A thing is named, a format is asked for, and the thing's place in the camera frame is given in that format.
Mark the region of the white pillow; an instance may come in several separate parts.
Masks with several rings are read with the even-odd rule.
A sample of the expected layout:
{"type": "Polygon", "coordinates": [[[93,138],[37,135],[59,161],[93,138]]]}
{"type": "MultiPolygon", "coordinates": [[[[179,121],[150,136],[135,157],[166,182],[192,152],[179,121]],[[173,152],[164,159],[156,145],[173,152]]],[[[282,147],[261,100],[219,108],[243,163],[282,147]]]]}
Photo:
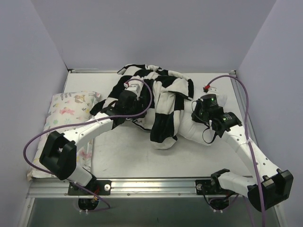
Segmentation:
{"type": "Polygon", "coordinates": [[[206,126],[192,120],[192,100],[180,94],[164,92],[156,95],[145,116],[138,117],[133,123],[150,132],[150,141],[156,149],[169,149],[181,135],[188,140],[208,145],[212,134],[203,135],[206,126]]]}

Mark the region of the black white checkered pillowcase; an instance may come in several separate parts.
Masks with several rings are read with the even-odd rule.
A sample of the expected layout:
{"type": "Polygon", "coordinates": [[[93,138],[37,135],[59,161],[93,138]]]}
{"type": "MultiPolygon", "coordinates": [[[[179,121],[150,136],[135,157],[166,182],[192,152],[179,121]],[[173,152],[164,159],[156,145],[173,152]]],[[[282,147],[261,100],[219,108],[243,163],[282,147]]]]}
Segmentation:
{"type": "Polygon", "coordinates": [[[159,66],[146,64],[128,64],[117,72],[119,81],[108,97],[93,106],[90,114],[95,116],[107,106],[115,106],[119,96],[125,90],[125,83],[135,84],[141,79],[140,97],[143,107],[149,106],[144,117],[133,119],[139,128],[149,131],[150,141],[155,149],[171,148],[178,140],[177,133],[184,115],[185,102],[194,98],[194,83],[182,73],[165,70],[159,66]]]}

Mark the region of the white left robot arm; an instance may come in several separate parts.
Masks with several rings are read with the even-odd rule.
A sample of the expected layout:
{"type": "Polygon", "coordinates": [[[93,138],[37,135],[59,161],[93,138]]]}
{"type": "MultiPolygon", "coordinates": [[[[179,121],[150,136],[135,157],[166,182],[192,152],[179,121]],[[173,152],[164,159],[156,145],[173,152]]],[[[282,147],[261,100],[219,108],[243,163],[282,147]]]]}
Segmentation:
{"type": "Polygon", "coordinates": [[[40,156],[40,163],[60,180],[70,180],[79,185],[84,194],[95,191],[95,177],[77,162],[77,152],[100,134],[110,131],[127,118],[145,115],[150,107],[151,98],[138,96],[135,92],[125,90],[118,100],[107,107],[97,110],[94,116],[83,126],[63,133],[53,131],[47,137],[40,156]]]}

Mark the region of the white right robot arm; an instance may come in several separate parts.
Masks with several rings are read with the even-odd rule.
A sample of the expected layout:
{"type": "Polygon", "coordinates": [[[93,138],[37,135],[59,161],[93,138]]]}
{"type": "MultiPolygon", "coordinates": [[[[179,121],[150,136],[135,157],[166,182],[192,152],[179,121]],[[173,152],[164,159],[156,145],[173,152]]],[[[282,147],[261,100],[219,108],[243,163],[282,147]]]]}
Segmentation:
{"type": "Polygon", "coordinates": [[[294,177],[272,163],[254,141],[245,135],[240,119],[232,112],[225,112],[218,105],[217,96],[208,94],[196,100],[192,120],[214,131],[235,151],[252,175],[251,179],[232,173],[228,169],[211,174],[210,188],[214,193],[227,191],[248,198],[258,211],[266,210],[287,200],[294,177]]]}

